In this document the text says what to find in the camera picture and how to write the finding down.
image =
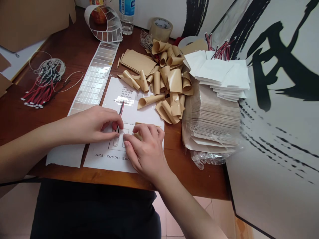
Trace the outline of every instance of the stack of white envelopes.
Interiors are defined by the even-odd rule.
[[[185,102],[183,142],[188,149],[233,153],[239,144],[240,109],[237,102],[217,97],[209,86],[193,82],[194,95]]]
[[[200,84],[213,88],[217,97],[233,102],[245,99],[244,91],[250,89],[246,61],[211,59],[213,55],[214,51],[196,51],[185,55],[183,62]]]

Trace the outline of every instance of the orange object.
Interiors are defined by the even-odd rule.
[[[90,0],[91,5],[104,5],[103,0]],[[96,8],[91,13],[93,20],[96,24],[105,24],[106,23],[106,17],[105,17],[106,9],[100,9]]]

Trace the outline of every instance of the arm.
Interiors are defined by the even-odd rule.
[[[102,131],[112,121],[123,129],[115,110],[94,106],[88,110],[43,125],[0,147],[0,183],[22,179],[52,148],[110,140],[117,132]]]
[[[124,135],[126,153],[134,169],[158,189],[185,237],[227,239],[209,214],[170,170],[162,149],[164,131],[149,124],[136,125],[133,132],[138,131],[143,141],[139,141],[133,135]]]

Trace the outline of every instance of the cardboard box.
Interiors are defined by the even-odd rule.
[[[0,45],[17,52],[76,21],[74,0],[0,1]]]

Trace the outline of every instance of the black pants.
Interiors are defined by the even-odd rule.
[[[31,239],[160,239],[155,198],[152,191],[44,179]]]

